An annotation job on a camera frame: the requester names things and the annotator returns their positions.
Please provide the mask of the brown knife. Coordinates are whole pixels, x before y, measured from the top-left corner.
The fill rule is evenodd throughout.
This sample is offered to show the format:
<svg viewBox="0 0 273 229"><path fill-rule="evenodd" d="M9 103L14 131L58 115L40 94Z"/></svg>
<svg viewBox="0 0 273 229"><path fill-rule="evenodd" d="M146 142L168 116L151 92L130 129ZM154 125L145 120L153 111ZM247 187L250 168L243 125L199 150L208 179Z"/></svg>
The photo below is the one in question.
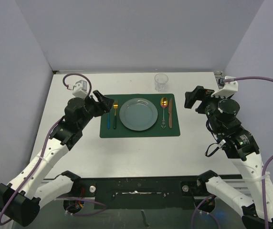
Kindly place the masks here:
<svg viewBox="0 0 273 229"><path fill-rule="evenodd" d="M172 129L172 102L173 102L173 99L171 98L168 104L168 114L169 114L168 125L170 129Z"/></svg>

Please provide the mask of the gold spoon green handle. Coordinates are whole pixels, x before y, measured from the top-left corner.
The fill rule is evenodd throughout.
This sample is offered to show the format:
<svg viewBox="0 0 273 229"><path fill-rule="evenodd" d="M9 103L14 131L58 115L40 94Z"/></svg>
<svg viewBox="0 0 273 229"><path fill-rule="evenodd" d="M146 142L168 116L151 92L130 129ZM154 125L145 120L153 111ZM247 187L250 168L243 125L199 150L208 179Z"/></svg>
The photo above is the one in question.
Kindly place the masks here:
<svg viewBox="0 0 273 229"><path fill-rule="evenodd" d="M163 129L166 128L166 122L165 122L165 109L168 106L168 99L166 97L162 97L160 100L160 105L162 107L163 113L162 113L162 123L161 123L161 127Z"/></svg>

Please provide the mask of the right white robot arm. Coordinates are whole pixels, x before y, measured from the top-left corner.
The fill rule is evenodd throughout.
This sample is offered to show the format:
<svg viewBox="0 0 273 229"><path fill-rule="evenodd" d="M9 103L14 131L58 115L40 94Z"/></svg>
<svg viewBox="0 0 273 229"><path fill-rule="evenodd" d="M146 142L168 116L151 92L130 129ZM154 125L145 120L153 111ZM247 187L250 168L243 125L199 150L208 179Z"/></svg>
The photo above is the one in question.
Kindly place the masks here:
<svg viewBox="0 0 273 229"><path fill-rule="evenodd" d="M196 109L207 117L206 127L216 137L218 150L223 150L227 158L238 169L250 196L246 196L227 184L221 177L208 170L197 177L196 189L202 195L213 194L235 210L247 229L273 229L273 184L264 164L259 147L253 135L242 127L236 115L240 105L231 96L217 95L214 90L197 86L185 92L184 107L191 109L196 101Z"/></svg>

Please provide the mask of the gold fork green handle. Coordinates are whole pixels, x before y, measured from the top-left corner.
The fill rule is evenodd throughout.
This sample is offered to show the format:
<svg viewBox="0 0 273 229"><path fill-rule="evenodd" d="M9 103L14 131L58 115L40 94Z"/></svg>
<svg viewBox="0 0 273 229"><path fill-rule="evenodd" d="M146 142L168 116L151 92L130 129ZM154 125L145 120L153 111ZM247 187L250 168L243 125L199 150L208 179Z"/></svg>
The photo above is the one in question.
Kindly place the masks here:
<svg viewBox="0 0 273 229"><path fill-rule="evenodd" d="M117 109L118 109L118 101L117 100L114 101L113 108L114 108L113 129L116 129L116 127L117 127Z"/></svg>

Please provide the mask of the dark green placemat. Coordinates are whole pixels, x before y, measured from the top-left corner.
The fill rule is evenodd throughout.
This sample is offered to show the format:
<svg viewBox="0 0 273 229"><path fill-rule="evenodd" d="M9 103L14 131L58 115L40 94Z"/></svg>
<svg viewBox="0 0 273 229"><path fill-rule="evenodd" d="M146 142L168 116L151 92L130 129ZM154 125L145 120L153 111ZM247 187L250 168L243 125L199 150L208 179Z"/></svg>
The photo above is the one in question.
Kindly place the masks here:
<svg viewBox="0 0 273 229"><path fill-rule="evenodd" d="M108 98L112 98L118 101L117 109L117 127L113 129L114 109L110 111L110 129L107 129L107 114L101 116L100 124L100 137L101 138L125 138L125 137L166 137L166 136L180 136L179 121L177 115L177 108L174 94L106 94ZM166 97L169 100L172 98L172 129L168 125L168 106L165 109L165 122L166 128L161 127L162 123L162 107L160 100L162 97ZM151 101L157 108L158 117L156 123L145 131L133 131L126 128L120 121L119 111L121 106L128 100L133 98L143 98Z"/></svg>

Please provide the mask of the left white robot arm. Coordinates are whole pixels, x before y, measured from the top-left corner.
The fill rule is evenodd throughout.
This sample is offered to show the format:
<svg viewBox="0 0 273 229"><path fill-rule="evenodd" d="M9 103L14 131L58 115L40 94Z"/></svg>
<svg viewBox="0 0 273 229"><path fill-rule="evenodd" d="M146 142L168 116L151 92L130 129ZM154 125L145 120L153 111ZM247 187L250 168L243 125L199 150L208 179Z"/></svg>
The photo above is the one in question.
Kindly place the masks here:
<svg viewBox="0 0 273 229"><path fill-rule="evenodd" d="M0 226L13 220L23 227L30 225L40 209L59 195L76 196L81 190L79 177L64 172L52 182L48 191L40 184L54 165L66 155L83 136L83 129L94 117L111 111L114 100L103 96L98 90L85 98L72 98L61 117L48 131L40 152L8 184L0 183ZM2 216L9 220L3 222Z"/></svg>

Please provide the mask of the blue metallic fork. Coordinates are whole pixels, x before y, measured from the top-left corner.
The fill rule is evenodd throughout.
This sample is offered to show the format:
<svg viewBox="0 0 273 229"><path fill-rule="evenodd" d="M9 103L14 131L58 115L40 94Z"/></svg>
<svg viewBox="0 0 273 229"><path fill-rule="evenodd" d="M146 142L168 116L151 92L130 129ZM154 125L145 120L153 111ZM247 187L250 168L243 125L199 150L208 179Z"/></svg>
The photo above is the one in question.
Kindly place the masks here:
<svg viewBox="0 0 273 229"><path fill-rule="evenodd" d="M110 112L107 114L107 129L110 129Z"/></svg>

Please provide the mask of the grey-blue round plate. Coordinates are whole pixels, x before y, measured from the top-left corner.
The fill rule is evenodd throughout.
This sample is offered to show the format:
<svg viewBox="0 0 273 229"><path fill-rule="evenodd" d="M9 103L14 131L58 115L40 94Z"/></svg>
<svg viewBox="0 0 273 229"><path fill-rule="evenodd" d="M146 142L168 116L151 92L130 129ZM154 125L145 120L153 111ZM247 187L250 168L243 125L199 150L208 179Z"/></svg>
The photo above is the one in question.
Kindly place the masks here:
<svg viewBox="0 0 273 229"><path fill-rule="evenodd" d="M133 131L145 131L156 123L158 110L147 99L133 98L121 106L119 117L126 128Z"/></svg>

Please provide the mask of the clear drinking glass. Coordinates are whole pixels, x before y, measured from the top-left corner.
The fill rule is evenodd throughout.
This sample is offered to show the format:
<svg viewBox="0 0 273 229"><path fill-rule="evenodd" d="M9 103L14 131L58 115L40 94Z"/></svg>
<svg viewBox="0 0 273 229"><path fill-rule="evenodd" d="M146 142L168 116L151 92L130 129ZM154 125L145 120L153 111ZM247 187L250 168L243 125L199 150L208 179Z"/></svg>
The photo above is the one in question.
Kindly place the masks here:
<svg viewBox="0 0 273 229"><path fill-rule="evenodd" d="M154 77L155 90L161 92L164 90L166 83L168 82L168 76L163 73L158 73Z"/></svg>

